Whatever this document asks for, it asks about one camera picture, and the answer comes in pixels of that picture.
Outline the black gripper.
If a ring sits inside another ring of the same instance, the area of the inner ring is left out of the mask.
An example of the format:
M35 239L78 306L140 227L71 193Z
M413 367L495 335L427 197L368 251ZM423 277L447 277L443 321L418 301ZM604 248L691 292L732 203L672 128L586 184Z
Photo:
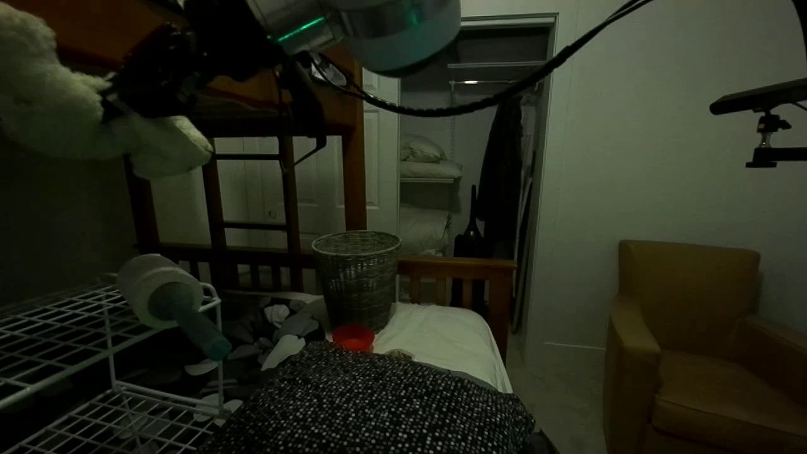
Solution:
M153 28L109 79L109 117L187 113L219 75L248 82L287 53L262 31L248 0L150 0L172 21Z

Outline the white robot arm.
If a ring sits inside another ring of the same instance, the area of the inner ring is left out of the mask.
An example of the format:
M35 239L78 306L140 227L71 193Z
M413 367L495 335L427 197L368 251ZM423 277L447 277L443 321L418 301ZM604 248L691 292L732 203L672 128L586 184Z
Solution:
M364 68L402 75L461 28L460 0L150 0L175 23L141 39L102 92L109 117L187 113L214 79L248 82L344 45Z

